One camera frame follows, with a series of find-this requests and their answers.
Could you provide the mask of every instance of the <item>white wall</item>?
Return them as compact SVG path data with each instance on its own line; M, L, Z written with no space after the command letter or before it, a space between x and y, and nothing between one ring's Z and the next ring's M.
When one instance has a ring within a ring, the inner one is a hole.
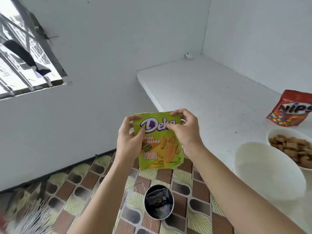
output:
M73 83L0 101L0 190L116 148L125 115L156 110L136 71L200 54L210 0L22 1Z
M203 53L279 93L312 93L312 0L212 0Z

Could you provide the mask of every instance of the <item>forearm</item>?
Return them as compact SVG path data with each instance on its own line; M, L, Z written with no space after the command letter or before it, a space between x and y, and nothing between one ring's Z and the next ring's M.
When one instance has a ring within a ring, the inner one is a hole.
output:
M241 234L305 233L203 146L192 161L226 217Z
M132 163L115 160L79 221L69 234L111 234Z

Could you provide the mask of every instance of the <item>hand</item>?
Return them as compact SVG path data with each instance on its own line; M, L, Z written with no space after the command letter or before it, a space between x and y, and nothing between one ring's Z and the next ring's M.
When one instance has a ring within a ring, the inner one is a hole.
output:
M118 131L115 160L131 162L133 164L134 160L140 155L145 129L141 129L136 136L134 131L129 131L133 127L133 120L141 118L142 116L140 115L125 117Z
M198 119L186 109L175 110L170 115L176 116L178 114L186 122L182 122L182 124L167 123L167 128L175 132L178 140L183 145L185 154L190 157L193 149L204 146L199 135Z

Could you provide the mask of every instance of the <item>window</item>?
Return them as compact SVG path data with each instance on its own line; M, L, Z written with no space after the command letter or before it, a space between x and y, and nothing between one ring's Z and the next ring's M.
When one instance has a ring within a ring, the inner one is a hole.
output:
M26 9L19 0L13 1L0 0L0 99L62 85L62 77L66 76L47 40L36 32ZM38 78L30 66L3 45L7 40L14 40L31 54L39 68L51 72Z

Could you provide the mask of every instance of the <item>nips bag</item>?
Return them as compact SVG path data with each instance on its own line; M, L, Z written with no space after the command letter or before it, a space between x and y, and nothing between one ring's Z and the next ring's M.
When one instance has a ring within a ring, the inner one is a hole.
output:
M285 90L267 118L279 126L298 126L311 111L312 94Z
M183 163L182 145L175 133L166 128L167 123L181 124L181 116L171 116L170 113L141 113L142 118L133 121L135 135L145 128L138 157L141 170L175 168Z

